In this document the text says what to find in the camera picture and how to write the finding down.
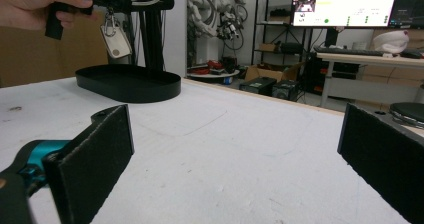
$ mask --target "white desk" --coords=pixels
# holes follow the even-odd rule
[[[74,78],[0,89],[0,170],[119,104]],[[337,153],[341,113],[188,80],[129,110],[135,154],[93,223],[406,223]],[[30,201],[59,223],[49,189]]]
[[[317,53],[317,57],[329,62],[328,71],[325,77],[324,90],[321,97],[321,107],[325,107],[328,96],[344,97],[386,104],[395,102],[424,103],[424,90],[419,87],[332,77],[335,62],[384,67],[424,69],[424,59],[409,59],[402,57],[386,58],[329,53]]]

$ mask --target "white tag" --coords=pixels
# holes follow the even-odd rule
[[[106,49],[112,58],[121,58],[132,53],[131,45],[121,27],[100,26]]]

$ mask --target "monitor screen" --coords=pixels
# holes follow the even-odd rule
[[[389,27],[424,28],[424,0],[395,0]]]
[[[387,27],[394,0],[293,0],[291,25]]]

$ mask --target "table surface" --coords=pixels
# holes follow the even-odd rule
[[[370,64],[380,66],[397,66],[402,68],[424,69],[424,59],[412,59],[404,57],[377,57],[361,55],[343,55],[332,53],[317,53],[318,58],[335,62],[347,62],[357,64]]]
[[[0,89],[0,170],[120,104],[74,78]],[[337,153],[342,113],[189,80],[129,113],[135,154],[93,223],[407,223]],[[49,189],[30,203],[59,223]]]

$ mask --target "human hand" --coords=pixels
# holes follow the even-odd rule
[[[62,2],[77,8],[93,5],[92,0],[0,0],[0,26],[42,30],[46,26],[48,7],[53,2]],[[96,19],[95,15],[84,15],[78,11],[56,13],[64,28],[72,28],[76,16]]]

